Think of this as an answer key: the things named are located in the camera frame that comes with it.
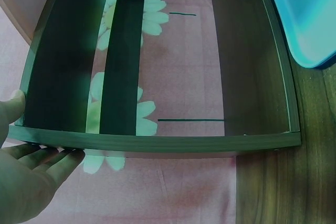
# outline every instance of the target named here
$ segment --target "wooden floor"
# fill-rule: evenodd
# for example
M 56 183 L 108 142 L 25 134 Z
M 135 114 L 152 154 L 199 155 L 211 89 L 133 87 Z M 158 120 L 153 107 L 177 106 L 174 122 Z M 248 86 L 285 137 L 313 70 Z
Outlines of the wooden floor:
M 302 146 L 237 157 L 237 224 L 336 223 L 336 65 L 291 64 Z

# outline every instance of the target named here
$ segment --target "hand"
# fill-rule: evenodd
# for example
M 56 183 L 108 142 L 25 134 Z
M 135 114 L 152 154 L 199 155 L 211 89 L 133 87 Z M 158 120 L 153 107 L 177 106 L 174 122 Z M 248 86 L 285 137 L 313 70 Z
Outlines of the hand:
M 0 102 L 0 147 L 8 126 L 23 113 L 25 96 Z M 83 151 L 61 153 L 55 148 L 23 144 L 0 149 L 0 218 L 3 224 L 36 217 L 51 202 L 56 190 L 83 160 Z

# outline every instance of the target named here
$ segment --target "blue plastic container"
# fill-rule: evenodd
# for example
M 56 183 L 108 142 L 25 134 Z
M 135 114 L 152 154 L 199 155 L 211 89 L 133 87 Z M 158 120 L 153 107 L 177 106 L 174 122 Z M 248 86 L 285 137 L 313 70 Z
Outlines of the blue plastic container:
M 336 0 L 274 0 L 298 64 L 318 67 L 336 55 Z

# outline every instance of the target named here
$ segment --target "white flower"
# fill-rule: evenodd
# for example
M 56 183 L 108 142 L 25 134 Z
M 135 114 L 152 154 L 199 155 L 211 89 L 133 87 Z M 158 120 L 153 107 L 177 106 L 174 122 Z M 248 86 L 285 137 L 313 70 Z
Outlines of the white flower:
M 108 48 L 111 26 L 116 8 L 117 0 L 106 0 L 104 7 L 103 18 L 99 28 L 99 36 L 97 48 L 101 51 Z M 163 0 L 144 0 L 142 31 L 149 35 L 160 35 L 162 28 L 160 24 L 167 23 L 169 16 L 166 13 L 159 12 L 166 7 L 166 2 Z M 143 36 L 141 34 L 141 46 L 143 45 Z
M 90 97 L 96 101 L 89 101 L 86 132 L 99 134 L 100 125 L 100 109 L 101 109 L 101 97 L 103 92 L 104 72 L 96 73 L 92 79 L 90 86 Z M 143 90 L 138 87 L 137 101 L 142 97 Z M 155 103 L 153 101 L 140 102 L 137 106 L 136 117 L 136 135 L 137 136 L 152 136 L 156 134 L 158 125 L 145 119 L 144 117 L 150 115 L 155 110 Z M 121 170 L 125 165 L 124 157 L 104 157 L 102 151 L 90 150 L 88 155 L 83 160 L 83 170 L 86 173 L 96 173 L 102 165 L 104 159 L 114 170 Z

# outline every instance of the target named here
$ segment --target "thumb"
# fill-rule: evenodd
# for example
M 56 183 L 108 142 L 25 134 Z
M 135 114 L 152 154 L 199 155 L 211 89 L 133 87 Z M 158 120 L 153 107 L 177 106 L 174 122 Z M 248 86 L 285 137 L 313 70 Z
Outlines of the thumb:
M 26 99 L 25 94 L 21 90 L 12 93 L 12 98 L 6 102 L 1 102 L 0 107 L 7 119 L 7 124 L 15 122 L 23 114 L 25 110 Z

